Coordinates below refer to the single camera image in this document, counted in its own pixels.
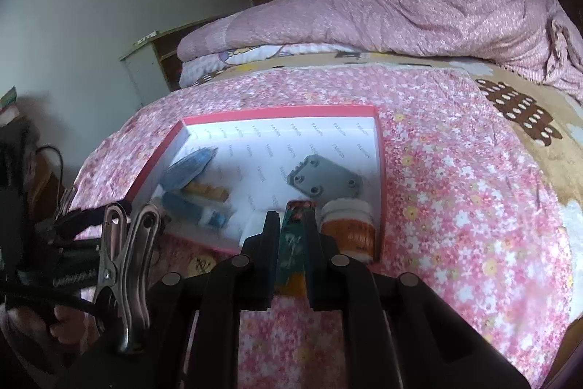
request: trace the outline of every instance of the gray metal plate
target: gray metal plate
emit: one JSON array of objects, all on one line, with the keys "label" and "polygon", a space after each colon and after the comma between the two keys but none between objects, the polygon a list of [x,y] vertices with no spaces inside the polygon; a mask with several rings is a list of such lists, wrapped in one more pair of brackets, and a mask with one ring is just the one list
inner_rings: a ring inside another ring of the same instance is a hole
[{"label": "gray metal plate", "polygon": [[287,182],[318,205],[337,198],[357,198],[362,177],[319,155],[307,156],[288,176]]}]

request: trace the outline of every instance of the small white item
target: small white item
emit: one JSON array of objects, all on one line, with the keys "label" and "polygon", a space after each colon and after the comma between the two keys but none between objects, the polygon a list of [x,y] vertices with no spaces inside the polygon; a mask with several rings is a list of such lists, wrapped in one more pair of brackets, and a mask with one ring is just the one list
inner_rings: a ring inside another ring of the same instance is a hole
[{"label": "small white item", "polygon": [[365,264],[374,260],[372,206],[356,198],[339,198],[322,207],[321,232],[332,236],[341,254]]}]

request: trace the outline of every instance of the black cable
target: black cable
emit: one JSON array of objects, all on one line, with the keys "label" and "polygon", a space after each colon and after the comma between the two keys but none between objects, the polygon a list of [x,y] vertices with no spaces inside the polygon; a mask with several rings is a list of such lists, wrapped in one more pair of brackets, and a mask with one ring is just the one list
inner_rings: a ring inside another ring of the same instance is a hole
[{"label": "black cable", "polygon": [[60,150],[57,149],[54,145],[41,145],[39,148],[37,148],[37,150],[35,151],[35,154],[38,154],[39,152],[42,152],[43,150],[52,150],[53,152],[56,152],[56,154],[59,156],[59,162],[60,162],[60,172],[59,172],[59,183],[56,187],[56,208],[55,208],[55,212],[54,212],[54,216],[56,216],[56,214],[59,212],[59,208],[60,208],[60,186],[63,183],[63,169],[65,168],[65,163],[63,161],[63,154],[60,153]]}]

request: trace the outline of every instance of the bed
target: bed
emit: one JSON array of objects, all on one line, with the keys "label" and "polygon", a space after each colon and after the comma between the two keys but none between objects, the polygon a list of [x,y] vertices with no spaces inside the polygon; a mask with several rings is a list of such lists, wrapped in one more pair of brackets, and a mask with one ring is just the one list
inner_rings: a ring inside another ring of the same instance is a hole
[{"label": "bed", "polygon": [[[582,53],[556,0],[257,6],[183,39],[184,89],[103,142],[72,206],[124,197],[182,117],[372,104],[388,210],[372,269],[418,274],[538,388],[583,313]],[[153,279],[209,254],[160,246]],[[239,365],[242,388],[345,387],[340,316],[284,296],[244,312]]]}]

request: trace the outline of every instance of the pink floral bedsheet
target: pink floral bedsheet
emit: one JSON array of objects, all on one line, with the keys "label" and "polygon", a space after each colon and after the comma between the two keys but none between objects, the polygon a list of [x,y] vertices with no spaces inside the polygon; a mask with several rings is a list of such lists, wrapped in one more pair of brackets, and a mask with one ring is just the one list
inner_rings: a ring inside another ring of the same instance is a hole
[{"label": "pink floral bedsheet", "polygon": [[[287,68],[177,91],[87,159],[73,206],[123,197],[185,116],[305,104],[378,108],[388,216],[373,270],[420,275],[539,387],[568,324],[568,238],[537,163],[474,82],[454,70]],[[346,387],[341,328],[338,312],[314,313],[301,299],[277,297],[268,312],[243,312],[239,387]]]}]

